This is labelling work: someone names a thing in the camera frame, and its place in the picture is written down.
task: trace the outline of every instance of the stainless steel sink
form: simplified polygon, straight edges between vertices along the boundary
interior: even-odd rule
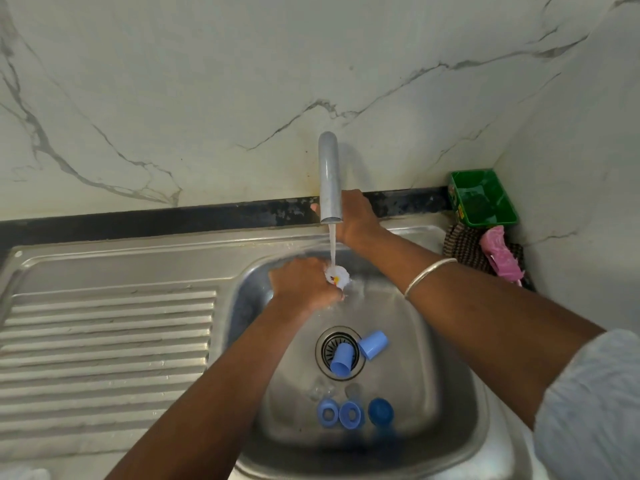
[[[262,262],[244,274],[230,316],[229,343],[271,298],[268,271],[282,262]],[[339,250],[336,263],[353,279],[346,298],[312,316],[293,339],[269,384],[239,468],[273,477],[428,472],[475,452],[484,398],[478,398],[468,366],[377,268],[349,250]],[[332,337],[353,343],[376,330],[389,338],[384,352],[370,362],[355,357],[348,380],[328,370],[324,355]],[[365,408],[376,397],[388,400],[396,414],[392,431],[370,421],[356,431],[323,428],[316,418],[323,394],[338,403],[356,395]]]
[[[440,251],[449,222],[384,225]],[[303,255],[328,256],[325,227],[14,249],[0,273],[0,461],[128,450],[260,313],[268,270]],[[452,347],[370,263],[343,246],[337,261],[353,278],[346,299],[293,340],[234,478],[530,477],[519,426]],[[388,348],[332,376],[337,341],[374,330]],[[382,397],[393,429],[321,428],[323,395],[365,408]]]

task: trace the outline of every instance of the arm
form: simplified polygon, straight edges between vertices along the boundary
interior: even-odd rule
[[[296,259],[270,272],[273,298],[229,349],[156,421],[108,480],[224,479],[296,332],[342,293],[324,262]]]
[[[382,228],[360,191],[342,194],[337,238],[404,292],[442,259]],[[599,326],[535,293],[457,263],[437,268],[409,296],[413,306],[530,427],[547,387]]]

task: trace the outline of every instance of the green container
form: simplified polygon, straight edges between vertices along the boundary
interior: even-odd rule
[[[466,226],[512,226],[518,223],[518,215],[507,192],[491,169],[451,172],[449,199],[456,217]]]

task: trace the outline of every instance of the sink drain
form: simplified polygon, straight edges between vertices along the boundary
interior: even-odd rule
[[[360,336],[355,330],[343,326],[332,327],[320,335],[316,343],[316,362],[325,376],[336,381],[348,381],[360,373],[364,367],[365,360],[358,349],[359,339]],[[347,377],[338,377],[329,369],[329,366],[331,366],[331,361],[338,345],[345,343],[351,345],[355,350],[351,363],[351,373]]]

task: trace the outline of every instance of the sleeve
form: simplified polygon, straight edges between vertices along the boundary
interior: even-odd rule
[[[560,480],[640,479],[640,339],[606,332],[578,351],[536,414],[536,455]]]

